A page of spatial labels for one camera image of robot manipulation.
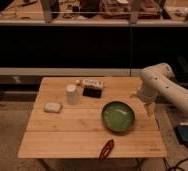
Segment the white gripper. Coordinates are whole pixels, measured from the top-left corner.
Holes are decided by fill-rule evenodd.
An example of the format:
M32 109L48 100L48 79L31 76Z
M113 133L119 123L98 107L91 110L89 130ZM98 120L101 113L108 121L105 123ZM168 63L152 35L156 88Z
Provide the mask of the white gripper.
M130 98L138 98L143 101L144 103L147 103L145 105L146 111L148 116L154 115L154 102L157 96L157 92L147 86L141 86L137 93L132 93L130 95Z

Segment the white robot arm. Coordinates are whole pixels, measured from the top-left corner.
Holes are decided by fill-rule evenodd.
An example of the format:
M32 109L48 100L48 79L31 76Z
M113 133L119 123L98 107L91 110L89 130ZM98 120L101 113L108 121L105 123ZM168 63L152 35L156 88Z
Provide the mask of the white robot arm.
M151 104L160 94L182 113L188 115L188 90L171 81L173 77L174 72L167 63L141 69L139 78L142 83L136 92L136 97L145 104Z

